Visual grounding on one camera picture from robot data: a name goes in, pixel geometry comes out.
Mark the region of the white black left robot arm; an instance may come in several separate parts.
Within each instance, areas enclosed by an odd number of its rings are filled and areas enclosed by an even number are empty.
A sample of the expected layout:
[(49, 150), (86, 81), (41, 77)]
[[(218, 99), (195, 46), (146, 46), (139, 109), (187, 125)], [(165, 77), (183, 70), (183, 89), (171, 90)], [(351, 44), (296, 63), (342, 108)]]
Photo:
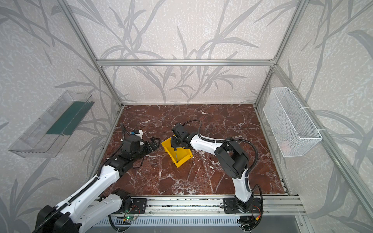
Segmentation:
[(119, 148), (107, 158), (97, 174), (56, 206), (45, 206), (37, 215), (35, 233), (85, 233), (104, 217), (130, 208), (131, 195), (121, 189), (93, 204), (109, 186), (118, 181), (133, 164), (156, 151), (159, 138), (143, 140), (142, 134), (130, 134)]

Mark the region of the black yellow screwdriver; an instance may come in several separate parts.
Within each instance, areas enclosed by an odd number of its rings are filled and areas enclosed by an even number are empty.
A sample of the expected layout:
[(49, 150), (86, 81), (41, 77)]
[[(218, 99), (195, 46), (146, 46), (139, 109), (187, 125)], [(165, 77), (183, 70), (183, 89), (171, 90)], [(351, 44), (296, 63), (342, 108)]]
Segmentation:
[(174, 152), (175, 152), (175, 160), (178, 163), (177, 148), (174, 148)]

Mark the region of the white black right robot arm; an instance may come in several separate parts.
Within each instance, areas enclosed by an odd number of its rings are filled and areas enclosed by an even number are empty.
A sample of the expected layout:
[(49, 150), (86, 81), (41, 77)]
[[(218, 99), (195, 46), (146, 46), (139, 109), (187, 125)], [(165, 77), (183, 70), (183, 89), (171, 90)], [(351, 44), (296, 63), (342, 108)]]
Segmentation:
[[(171, 147), (174, 150), (194, 149), (215, 155), (224, 172), (232, 178), (237, 209), (242, 213), (249, 212), (254, 201), (254, 192), (249, 185), (249, 174), (259, 161), (256, 146), (242, 138), (215, 139), (202, 136), (201, 127), (202, 122), (198, 119), (175, 124), (172, 128)], [(254, 161), (250, 166), (247, 166), (249, 155), (241, 147), (241, 142), (250, 145), (254, 151)]]

